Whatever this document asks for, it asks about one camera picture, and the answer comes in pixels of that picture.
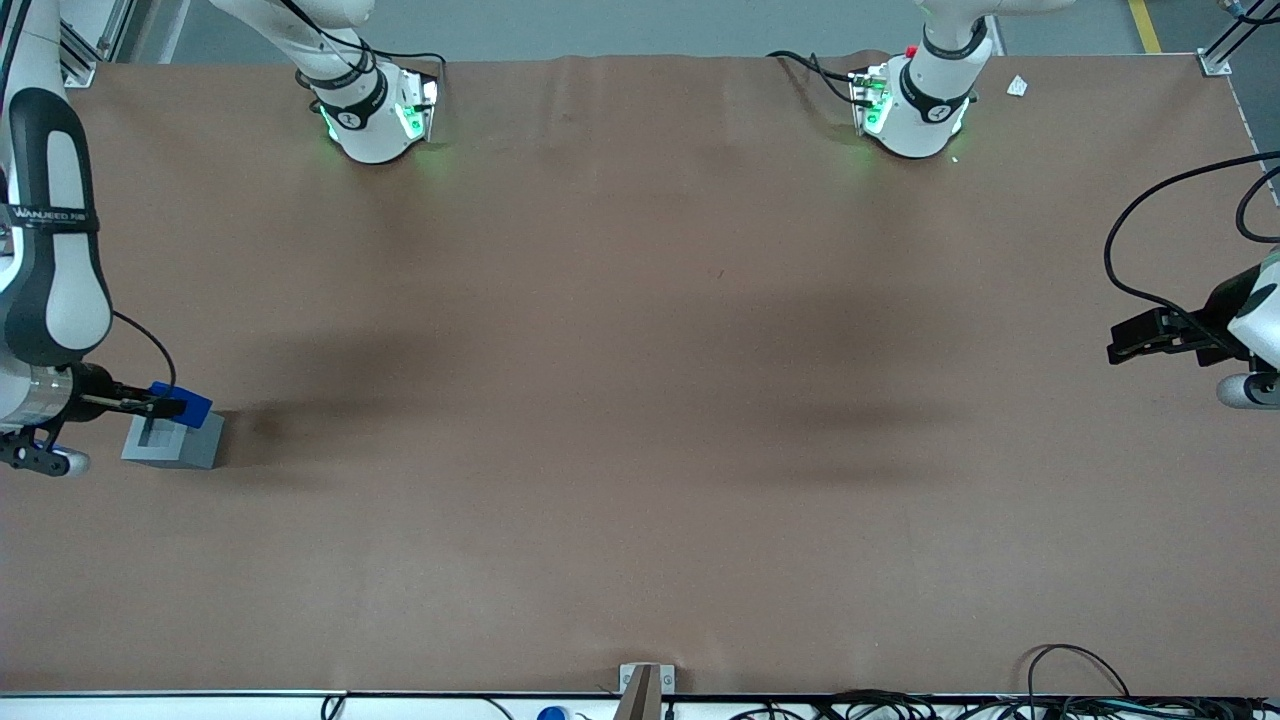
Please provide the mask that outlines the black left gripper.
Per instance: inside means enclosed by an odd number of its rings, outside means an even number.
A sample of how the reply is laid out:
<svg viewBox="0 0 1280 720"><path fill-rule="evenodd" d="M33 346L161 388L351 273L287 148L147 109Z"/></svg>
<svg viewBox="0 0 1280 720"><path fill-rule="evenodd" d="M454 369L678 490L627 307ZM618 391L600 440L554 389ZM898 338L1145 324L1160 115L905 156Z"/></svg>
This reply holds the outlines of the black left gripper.
<svg viewBox="0 0 1280 720"><path fill-rule="evenodd" d="M1228 331L1228 324L1244 306L1258 277L1260 265L1253 265L1228 278L1196 311L1197 320L1213 336L1208 345L1181 314L1169 307L1151 307L1111 328L1111 342L1106 347L1108 364L1117 366L1137 357L1185 352L1196 352L1198 366L1228 360L1248 363L1251 351Z"/></svg>

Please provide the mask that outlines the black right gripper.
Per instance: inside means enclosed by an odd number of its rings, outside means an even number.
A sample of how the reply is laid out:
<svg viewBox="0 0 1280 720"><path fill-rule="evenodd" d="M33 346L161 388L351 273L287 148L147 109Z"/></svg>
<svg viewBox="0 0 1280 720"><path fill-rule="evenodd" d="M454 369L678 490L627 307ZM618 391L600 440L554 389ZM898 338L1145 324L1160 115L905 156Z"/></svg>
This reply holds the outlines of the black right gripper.
<svg viewBox="0 0 1280 720"><path fill-rule="evenodd" d="M70 423L93 421L105 413L175 420L188 407L186 400L173 397L122 400L120 384L96 364L70 364Z"/></svg>

